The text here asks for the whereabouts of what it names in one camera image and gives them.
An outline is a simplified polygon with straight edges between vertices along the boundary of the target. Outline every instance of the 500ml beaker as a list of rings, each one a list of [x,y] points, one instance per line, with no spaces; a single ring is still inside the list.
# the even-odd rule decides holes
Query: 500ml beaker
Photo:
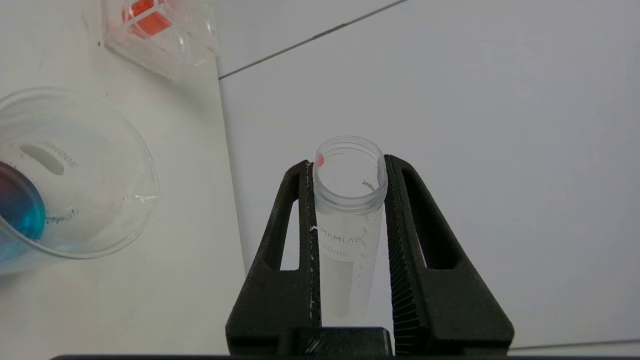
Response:
[[[158,199],[144,141],[106,104],[57,88],[0,100],[0,275],[116,252]]]
[[[369,303],[387,196],[384,155],[363,138],[329,139],[316,154],[314,193],[323,321],[349,325]]]

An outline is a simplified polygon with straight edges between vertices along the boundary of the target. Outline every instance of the red object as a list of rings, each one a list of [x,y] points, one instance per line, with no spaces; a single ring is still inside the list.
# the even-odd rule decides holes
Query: red object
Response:
[[[158,5],[166,0],[156,0]],[[138,0],[128,9],[122,9],[122,22],[127,22],[155,6],[154,0]],[[170,27],[171,21],[159,12],[152,12],[129,26],[129,31],[141,38],[152,37],[160,31]]]

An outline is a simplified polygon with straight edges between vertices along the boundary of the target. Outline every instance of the plastic container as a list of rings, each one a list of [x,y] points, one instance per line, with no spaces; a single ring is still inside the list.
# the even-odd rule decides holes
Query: plastic container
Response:
[[[144,141],[106,104],[56,88],[0,100],[0,274],[116,252],[158,199]]]
[[[316,154],[314,192],[323,323],[349,325],[369,303],[387,196],[384,155],[357,136],[329,139]]]
[[[211,1],[102,0],[102,12],[105,45],[168,78],[219,53]]]

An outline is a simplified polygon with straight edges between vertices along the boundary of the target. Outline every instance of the plastic tube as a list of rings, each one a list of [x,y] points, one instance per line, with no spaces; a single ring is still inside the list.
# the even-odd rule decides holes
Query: plastic tube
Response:
[[[349,325],[369,303],[387,195],[384,155],[357,136],[327,140],[316,154],[314,193],[323,323]]]

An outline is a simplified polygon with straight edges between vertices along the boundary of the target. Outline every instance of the white surface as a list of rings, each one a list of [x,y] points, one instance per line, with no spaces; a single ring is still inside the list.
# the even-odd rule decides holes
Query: white surface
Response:
[[[149,146],[161,203],[117,254],[0,278],[0,358],[227,353],[244,271],[215,66],[179,85],[138,68],[98,46],[94,5],[0,3],[0,95],[56,85],[110,103]]]
[[[360,135],[421,173],[514,346],[640,338],[638,14],[408,1],[225,78],[246,266],[282,174]]]
[[[640,356],[640,343],[510,350],[510,356]]]
[[[223,76],[394,0],[214,0]]]

